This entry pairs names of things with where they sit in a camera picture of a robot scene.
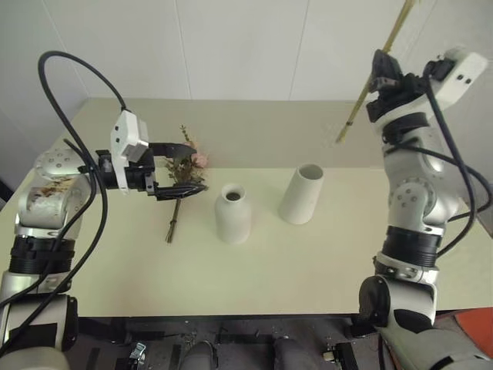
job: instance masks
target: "white wall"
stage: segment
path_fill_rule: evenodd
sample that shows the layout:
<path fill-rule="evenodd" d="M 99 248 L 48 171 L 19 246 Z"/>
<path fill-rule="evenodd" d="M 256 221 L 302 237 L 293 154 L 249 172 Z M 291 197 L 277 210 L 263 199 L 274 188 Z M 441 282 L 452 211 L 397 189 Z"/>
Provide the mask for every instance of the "white wall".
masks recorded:
<path fill-rule="evenodd" d="M 0 155 L 8 160 L 0 162 L 0 177 L 15 187 L 62 131 L 36 72 L 45 50 L 84 58 L 128 97 L 354 100 L 401 3 L 2 0 Z M 492 60 L 492 19 L 491 0 L 421 0 L 393 54 L 404 71 L 414 72 L 457 44 Z M 446 114 L 464 157 L 490 180 L 492 68 Z M 48 74 L 69 116 L 88 96 L 111 96 L 69 62 L 51 61 Z M 337 132 L 341 122 L 331 124 Z"/>

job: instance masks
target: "table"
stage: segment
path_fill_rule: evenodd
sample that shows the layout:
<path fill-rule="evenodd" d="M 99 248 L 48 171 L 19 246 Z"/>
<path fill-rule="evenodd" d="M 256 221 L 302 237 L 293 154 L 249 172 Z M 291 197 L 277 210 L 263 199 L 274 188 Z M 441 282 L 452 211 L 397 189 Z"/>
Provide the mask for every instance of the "table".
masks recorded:
<path fill-rule="evenodd" d="M 87 117 L 98 113 L 83 109 L 81 114 L 75 120 L 77 128 L 90 125 Z M 84 137 L 90 144 L 90 136 Z M 70 291 L 79 300 L 79 315 L 357 312 L 360 284 L 373 274 L 371 258 L 385 237 L 387 178 L 381 169 L 326 168 L 313 220 L 294 226 L 277 215 L 292 172 L 292 168 L 208 169 L 210 188 L 183 201 L 172 244 L 165 237 L 174 202 L 110 190 L 105 232 Z M 165 179 L 164 169 L 158 169 L 157 176 Z M 252 234 L 237 246 L 221 242 L 215 234 L 213 203 L 229 182 L 242 184 L 253 204 Z M 2 270 L 8 267 L 14 239 L 18 193 L 0 212 Z M 99 213 L 96 201 L 83 218 L 75 260 L 89 245 Z M 463 225 L 449 224 L 445 242 Z M 439 310 L 493 305 L 491 244 L 476 223 L 456 250 L 439 260 Z"/>

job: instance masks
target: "flower stem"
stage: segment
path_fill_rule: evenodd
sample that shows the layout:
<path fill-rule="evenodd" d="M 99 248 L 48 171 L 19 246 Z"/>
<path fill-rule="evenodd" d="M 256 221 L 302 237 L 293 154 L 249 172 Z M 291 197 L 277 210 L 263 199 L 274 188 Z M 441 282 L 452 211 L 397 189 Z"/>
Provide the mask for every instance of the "flower stem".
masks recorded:
<path fill-rule="evenodd" d="M 178 221 L 178 211 L 181 203 L 182 203 L 181 199 L 176 200 L 175 210 L 173 212 L 173 219 L 169 222 L 169 230 L 168 230 L 168 234 L 166 235 L 166 241 L 168 243 L 173 242 L 173 235 L 175 234 L 176 222 Z"/>

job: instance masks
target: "red object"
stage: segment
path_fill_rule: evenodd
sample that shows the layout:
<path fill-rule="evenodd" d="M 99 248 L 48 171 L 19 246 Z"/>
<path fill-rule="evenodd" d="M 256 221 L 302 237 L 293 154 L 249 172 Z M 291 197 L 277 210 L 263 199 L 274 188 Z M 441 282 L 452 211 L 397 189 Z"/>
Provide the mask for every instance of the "red object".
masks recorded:
<path fill-rule="evenodd" d="M 455 318 L 469 338 L 493 358 L 493 308 L 477 308 L 457 314 Z"/>

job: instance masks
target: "white ceramic vase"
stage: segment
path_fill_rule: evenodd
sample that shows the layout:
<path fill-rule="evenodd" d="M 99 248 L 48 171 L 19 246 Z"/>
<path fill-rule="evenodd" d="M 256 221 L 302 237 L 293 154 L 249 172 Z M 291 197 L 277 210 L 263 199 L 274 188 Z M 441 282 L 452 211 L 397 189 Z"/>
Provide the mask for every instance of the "white ceramic vase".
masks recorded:
<path fill-rule="evenodd" d="M 311 220 L 323 183 L 324 170 L 316 164 L 296 168 L 279 206 L 281 218 L 296 225 Z"/>
<path fill-rule="evenodd" d="M 216 199 L 217 234 L 229 244 L 243 243 L 250 235 L 252 209 L 245 190 L 236 183 L 228 183 Z"/>

